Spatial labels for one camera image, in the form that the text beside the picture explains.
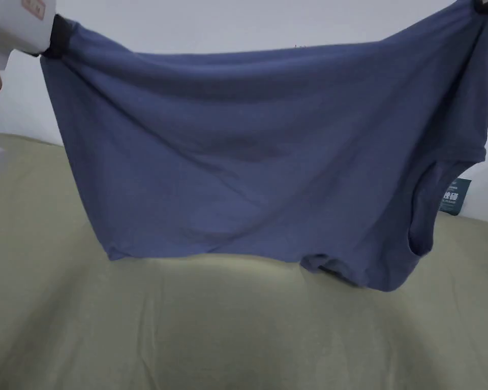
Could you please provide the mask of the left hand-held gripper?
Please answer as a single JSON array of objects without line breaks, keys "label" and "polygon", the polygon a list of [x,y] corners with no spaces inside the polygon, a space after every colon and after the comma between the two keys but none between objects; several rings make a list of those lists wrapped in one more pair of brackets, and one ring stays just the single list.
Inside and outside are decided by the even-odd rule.
[{"label": "left hand-held gripper", "polygon": [[0,1],[0,68],[14,50],[61,59],[69,50],[75,21],[56,14],[57,1]]}]

